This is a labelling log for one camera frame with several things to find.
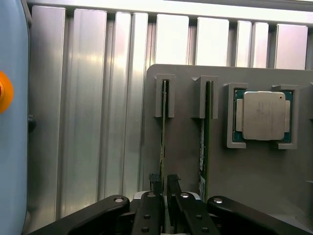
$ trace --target corrugated metal panel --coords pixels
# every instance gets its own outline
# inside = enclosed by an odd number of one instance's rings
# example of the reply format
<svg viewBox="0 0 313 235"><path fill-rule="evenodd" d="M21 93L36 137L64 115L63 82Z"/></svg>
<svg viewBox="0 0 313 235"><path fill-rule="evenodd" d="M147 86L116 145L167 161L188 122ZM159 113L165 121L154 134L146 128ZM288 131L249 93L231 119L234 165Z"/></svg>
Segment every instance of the corrugated metal panel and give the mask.
<svg viewBox="0 0 313 235"><path fill-rule="evenodd" d="M247 21L237 22L235 63L236 67L249 67L252 24Z"/></svg>
<svg viewBox="0 0 313 235"><path fill-rule="evenodd" d="M107 140L103 146L106 158L105 181L101 182L105 184L104 197L121 194L123 187L131 24L131 14L116 13L112 41L108 125L103 126L103 135L106 135Z"/></svg>
<svg viewBox="0 0 313 235"><path fill-rule="evenodd" d="M185 65L189 18L158 15L156 20L156 64Z"/></svg>
<svg viewBox="0 0 313 235"><path fill-rule="evenodd" d="M303 69L307 50L305 26L277 26L270 56L274 24L164 14L148 23L145 13L107 20L105 11L81 9L66 19L62 8L37 6L32 14L29 105L38 127L29 139L29 231L108 195L147 189L139 143L150 65L265 68L270 58Z"/></svg>
<svg viewBox="0 0 313 235"><path fill-rule="evenodd" d="M123 195L129 198L138 190L147 26L148 14L133 15L123 171Z"/></svg>
<svg viewBox="0 0 313 235"><path fill-rule="evenodd" d="M304 70L307 53L308 28L278 24L272 35L271 68Z"/></svg>
<svg viewBox="0 0 313 235"><path fill-rule="evenodd" d="M252 27L250 67L266 68L268 57L268 23L254 23Z"/></svg>
<svg viewBox="0 0 313 235"><path fill-rule="evenodd" d="M35 230L58 218L61 88L66 42L66 11L34 6L30 37L29 112L37 127L28 141L28 211L30 229Z"/></svg>
<svg viewBox="0 0 313 235"><path fill-rule="evenodd" d="M269 8L242 7L234 5L202 4L181 1L99 1L99 0L27 0L30 5L54 5L67 9L86 8L105 9L115 12L146 12L157 14L185 15L191 19L212 17L255 22L313 25L313 12L277 10Z"/></svg>
<svg viewBox="0 0 313 235"><path fill-rule="evenodd" d="M196 65L226 66L229 21L198 18Z"/></svg>
<svg viewBox="0 0 313 235"><path fill-rule="evenodd" d="M65 108L61 217L97 199L107 13L74 12Z"/></svg>

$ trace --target orange button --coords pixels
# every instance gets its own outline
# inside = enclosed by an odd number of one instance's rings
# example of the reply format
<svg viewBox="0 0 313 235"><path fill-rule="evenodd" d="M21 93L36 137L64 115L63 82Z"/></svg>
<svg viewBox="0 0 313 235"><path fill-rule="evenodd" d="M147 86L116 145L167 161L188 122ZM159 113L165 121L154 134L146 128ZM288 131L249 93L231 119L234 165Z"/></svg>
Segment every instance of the orange button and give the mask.
<svg viewBox="0 0 313 235"><path fill-rule="evenodd" d="M14 90L11 81L0 71L0 114L9 108L13 96Z"/></svg>

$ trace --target screw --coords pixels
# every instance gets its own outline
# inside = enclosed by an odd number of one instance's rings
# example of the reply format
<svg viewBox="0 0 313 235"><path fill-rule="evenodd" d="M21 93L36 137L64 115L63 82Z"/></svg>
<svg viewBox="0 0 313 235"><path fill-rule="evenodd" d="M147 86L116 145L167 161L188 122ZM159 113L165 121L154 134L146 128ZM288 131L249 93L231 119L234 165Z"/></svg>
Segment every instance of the screw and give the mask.
<svg viewBox="0 0 313 235"><path fill-rule="evenodd" d="M115 201L115 202L122 202L122 201L124 201L124 199L121 198L121 197L116 197L116 198L114 199L114 201Z"/></svg>
<svg viewBox="0 0 313 235"><path fill-rule="evenodd" d="M182 193L181 193L181 196L182 196L183 198L189 197L188 193L186 193L186 192L182 192Z"/></svg>
<svg viewBox="0 0 313 235"><path fill-rule="evenodd" d="M148 227L143 227L143 228L141 229L141 231L142 231L143 233L147 233L147 232L149 231L149 228L148 228Z"/></svg>
<svg viewBox="0 0 313 235"><path fill-rule="evenodd" d="M214 200L214 202L217 203L217 204L220 204L220 203L223 202L223 200L222 200L221 198L218 198L218 197L217 197L217 198L214 198L213 200Z"/></svg>
<svg viewBox="0 0 313 235"><path fill-rule="evenodd" d="M208 229L207 227L203 227L203 228L201 229L201 231L204 232L204 233L208 233L208 232L209 232L209 229Z"/></svg>

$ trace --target light blue panel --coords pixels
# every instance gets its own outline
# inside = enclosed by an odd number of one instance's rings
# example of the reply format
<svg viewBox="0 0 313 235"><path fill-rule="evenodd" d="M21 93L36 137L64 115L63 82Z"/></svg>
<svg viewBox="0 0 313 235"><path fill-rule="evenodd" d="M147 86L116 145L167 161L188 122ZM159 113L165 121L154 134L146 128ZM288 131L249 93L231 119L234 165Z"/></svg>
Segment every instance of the light blue panel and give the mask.
<svg viewBox="0 0 313 235"><path fill-rule="evenodd" d="M28 29L21 0L0 0L0 71L14 99L0 114L0 235L22 232L27 203Z"/></svg>

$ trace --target white label sticker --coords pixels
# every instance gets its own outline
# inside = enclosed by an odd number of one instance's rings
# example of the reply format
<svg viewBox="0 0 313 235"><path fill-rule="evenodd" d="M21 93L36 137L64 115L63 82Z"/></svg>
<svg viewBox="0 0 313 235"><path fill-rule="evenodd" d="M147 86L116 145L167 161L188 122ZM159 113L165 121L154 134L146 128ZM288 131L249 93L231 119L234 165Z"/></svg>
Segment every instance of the white label sticker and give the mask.
<svg viewBox="0 0 313 235"><path fill-rule="evenodd" d="M200 193L200 199L205 202L205 179L200 176L200 185L199 185L199 193Z"/></svg>
<svg viewBox="0 0 313 235"><path fill-rule="evenodd" d="M204 120L201 120L201 133L200 133L200 170L203 170L204 158Z"/></svg>

